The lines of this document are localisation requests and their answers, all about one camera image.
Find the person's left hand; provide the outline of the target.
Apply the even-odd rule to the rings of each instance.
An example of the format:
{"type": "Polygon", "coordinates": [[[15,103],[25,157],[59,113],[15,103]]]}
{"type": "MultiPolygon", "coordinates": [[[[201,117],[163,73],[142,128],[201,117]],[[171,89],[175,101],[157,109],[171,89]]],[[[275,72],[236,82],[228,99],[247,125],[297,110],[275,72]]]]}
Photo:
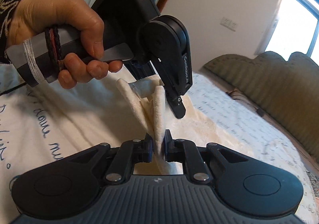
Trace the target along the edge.
{"type": "Polygon", "coordinates": [[[29,86],[58,80],[65,89],[118,72],[118,49],[103,46],[104,23],[84,0],[21,0],[5,49],[29,86]]]}

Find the left forearm patterned sleeve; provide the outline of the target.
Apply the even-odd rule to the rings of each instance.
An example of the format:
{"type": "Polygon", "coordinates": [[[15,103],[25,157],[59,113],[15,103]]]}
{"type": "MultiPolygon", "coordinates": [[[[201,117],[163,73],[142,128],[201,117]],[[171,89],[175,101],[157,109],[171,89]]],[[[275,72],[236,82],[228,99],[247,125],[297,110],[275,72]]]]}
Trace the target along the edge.
{"type": "Polygon", "coordinates": [[[10,64],[7,53],[5,51],[7,47],[7,39],[9,34],[10,23],[12,21],[14,12],[21,0],[1,0],[0,6],[0,61],[1,64],[10,64]]]}

